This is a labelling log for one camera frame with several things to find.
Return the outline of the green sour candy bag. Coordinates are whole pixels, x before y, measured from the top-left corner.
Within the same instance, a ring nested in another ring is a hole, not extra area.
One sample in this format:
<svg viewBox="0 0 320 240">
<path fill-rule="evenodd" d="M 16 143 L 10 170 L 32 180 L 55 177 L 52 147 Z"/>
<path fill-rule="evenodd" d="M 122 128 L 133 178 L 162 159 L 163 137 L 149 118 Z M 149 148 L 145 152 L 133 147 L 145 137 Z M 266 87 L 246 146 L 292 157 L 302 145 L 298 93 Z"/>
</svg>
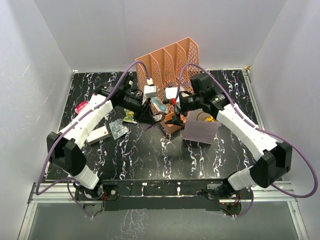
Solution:
<svg viewBox="0 0 320 240">
<path fill-rule="evenodd" d="M 123 122 L 137 124 L 138 122 L 134 119 L 134 112 L 128 109 L 124 109 L 125 117 L 122 119 Z"/>
</svg>

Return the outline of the lilac paper bag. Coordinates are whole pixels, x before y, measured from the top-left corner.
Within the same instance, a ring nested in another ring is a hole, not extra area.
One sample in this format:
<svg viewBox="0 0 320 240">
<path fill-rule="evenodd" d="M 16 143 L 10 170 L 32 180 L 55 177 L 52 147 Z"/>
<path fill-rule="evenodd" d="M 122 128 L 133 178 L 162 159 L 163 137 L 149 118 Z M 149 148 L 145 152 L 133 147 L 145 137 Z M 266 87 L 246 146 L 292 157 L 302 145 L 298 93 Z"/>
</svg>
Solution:
<svg viewBox="0 0 320 240">
<path fill-rule="evenodd" d="M 221 124 L 215 120 L 206 121 L 209 117 L 211 115 L 203 112 L 202 109 L 189 111 L 184 126 L 183 139 L 209 145 L 213 144 Z"/>
</svg>

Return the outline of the yellow M&M's packet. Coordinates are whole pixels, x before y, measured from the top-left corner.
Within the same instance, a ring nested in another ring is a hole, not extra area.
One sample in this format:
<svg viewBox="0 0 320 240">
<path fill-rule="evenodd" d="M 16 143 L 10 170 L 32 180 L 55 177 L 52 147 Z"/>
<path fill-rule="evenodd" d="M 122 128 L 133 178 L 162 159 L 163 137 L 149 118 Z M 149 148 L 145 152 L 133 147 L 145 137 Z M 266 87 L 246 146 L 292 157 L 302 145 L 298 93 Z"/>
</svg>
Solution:
<svg viewBox="0 0 320 240">
<path fill-rule="evenodd" d="M 204 119 L 205 122 L 215 122 L 216 120 L 214 119 L 213 116 L 207 117 Z"/>
</svg>

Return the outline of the pink candy packet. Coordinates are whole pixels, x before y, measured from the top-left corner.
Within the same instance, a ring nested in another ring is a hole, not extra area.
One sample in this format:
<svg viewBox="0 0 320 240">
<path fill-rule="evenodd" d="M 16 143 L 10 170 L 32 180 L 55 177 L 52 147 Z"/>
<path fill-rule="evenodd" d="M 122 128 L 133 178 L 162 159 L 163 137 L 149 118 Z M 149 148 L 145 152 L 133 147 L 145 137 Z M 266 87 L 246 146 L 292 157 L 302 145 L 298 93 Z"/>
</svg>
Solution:
<svg viewBox="0 0 320 240">
<path fill-rule="evenodd" d="M 87 104 L 88 104 L 88 101 L 81 102 L 75 107 L 74 112 L 76 114 L 79 114 L 86 107 Z"/>
</svg>

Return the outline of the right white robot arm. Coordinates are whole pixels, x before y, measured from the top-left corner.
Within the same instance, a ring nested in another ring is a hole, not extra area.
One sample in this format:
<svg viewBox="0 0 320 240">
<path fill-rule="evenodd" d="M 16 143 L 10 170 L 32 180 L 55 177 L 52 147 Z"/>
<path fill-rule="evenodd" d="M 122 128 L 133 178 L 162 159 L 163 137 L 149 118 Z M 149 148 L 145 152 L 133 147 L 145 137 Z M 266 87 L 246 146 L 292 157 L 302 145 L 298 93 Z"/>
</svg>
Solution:
<svg viewBox="0 0 320 240">
<path fill-rule="evenodd" d="M 192 92 L 178 91 L 177 87 L 164 90 L 164 103 L 174 107 L 174 116 L 167 123 L 182 126 L 180 115 L 186 116 L 189 111 L 201 109 L 235 134 L 256 161 L 253 166 L 223 179 L 220 186 L 209 190 L 209 194 L 233 199 L 245 188 L 267 188 L 290 171 L 293 148 L 288 143 L 259 131 L 210 75 L 196 74 L 190 82 Z"/>
</svg>

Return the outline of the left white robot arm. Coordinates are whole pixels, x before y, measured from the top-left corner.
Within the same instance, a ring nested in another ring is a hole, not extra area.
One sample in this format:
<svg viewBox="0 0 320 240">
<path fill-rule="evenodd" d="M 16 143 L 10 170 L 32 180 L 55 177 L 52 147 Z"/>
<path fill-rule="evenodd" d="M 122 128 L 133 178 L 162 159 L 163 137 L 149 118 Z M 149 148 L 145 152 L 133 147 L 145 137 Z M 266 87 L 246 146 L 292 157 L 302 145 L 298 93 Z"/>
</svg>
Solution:
<svg viewBox="0 0 320 240">
<path fill-rule="evenodd" d="M 118 82 L 101 84 L 94 91 L 88 104 L 59 133 L 47 136 L 48 161 L 75 179 L 75 187 L 88 198 L 99 199 L 103 195 L 102 180 L 88 167 L 82 152 L 90 133 L 114 107 L 120 106 L 134 113 L 138 123 L 153 125 L 157 119 L 151 110 L 151 98 L 157 95 L 157 87 L 147 79 L 142 96 L 131 95 L 133 77 L 126 75 Z"/>
</svg>

